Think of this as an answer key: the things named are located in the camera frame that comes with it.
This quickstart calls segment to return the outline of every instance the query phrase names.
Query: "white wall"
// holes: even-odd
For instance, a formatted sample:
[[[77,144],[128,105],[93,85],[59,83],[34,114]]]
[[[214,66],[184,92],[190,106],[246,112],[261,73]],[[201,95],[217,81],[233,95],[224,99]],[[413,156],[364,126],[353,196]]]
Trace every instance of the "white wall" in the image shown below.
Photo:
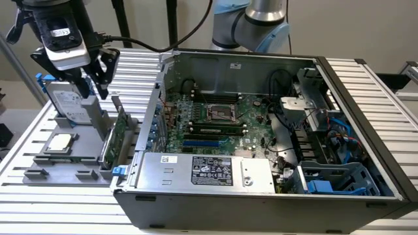
[[[124,0],[132,37],[154,47],[168,45],[165,0]],[[194,27],[206,0],[178,0],[178,37]],[[86,6],[96,31],[118,35],[110,0],[92,0]],[[405,60],[418,60],[416,0],[289,0],[293,54],[333,58],[363,58],[377,72],[396,72]],[[6,33],[14,20],[14,4],[0,3],[0,31]],[[181,47],[206,48],[210,43],[212,14]],[[38,42],[23,30],[13,51],[27,73],[39,66],[29,59]],[[287,45],[280,49],[287,53]],[[0,57],[2,78],[15,73]]]

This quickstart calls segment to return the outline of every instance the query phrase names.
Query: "power supply label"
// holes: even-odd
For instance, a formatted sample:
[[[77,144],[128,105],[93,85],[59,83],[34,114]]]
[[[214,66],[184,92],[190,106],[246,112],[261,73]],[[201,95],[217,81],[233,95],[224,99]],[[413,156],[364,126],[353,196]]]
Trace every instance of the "power supply label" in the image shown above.
[[[193,185],[233,186],[230,158],[193,157],[190,183]]]

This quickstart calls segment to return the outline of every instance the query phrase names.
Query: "black pole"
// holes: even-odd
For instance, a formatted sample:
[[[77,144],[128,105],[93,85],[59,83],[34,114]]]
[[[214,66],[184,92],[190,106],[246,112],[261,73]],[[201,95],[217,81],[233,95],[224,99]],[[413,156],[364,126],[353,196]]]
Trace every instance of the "black pole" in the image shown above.
[[[128,19],[125,17],[122,0],[112,0],[112,5],[113,5],[114,13],[116,13],[120,35],[122,37],[129,38],[130,32],[129,32],[129,26],[128,26]],[[132,43],[122,42],[122,46],[125,48],[132,48]]]
[[[165,0],[169,45],[177,42],[177,0]]]

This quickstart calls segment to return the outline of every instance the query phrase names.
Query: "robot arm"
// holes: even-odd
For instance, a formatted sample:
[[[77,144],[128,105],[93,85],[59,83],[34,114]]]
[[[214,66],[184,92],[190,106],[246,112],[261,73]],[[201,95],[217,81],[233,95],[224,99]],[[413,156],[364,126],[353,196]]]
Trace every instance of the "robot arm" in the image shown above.
[[[15,23],[6,36],[10,44],[18,41],[23,24],[29,24],[42,43],[30,55],[35,63],[59,81],[75,85],[82,98],[89,86],[81,68],[92,79],[100,97],[108,95],[120,52],[104,49],[101,34],[92,29],[82,0],[11,0],[17,4]]]
[[[288,36],[281,0],[217,0],[210,49],[274,52]]]

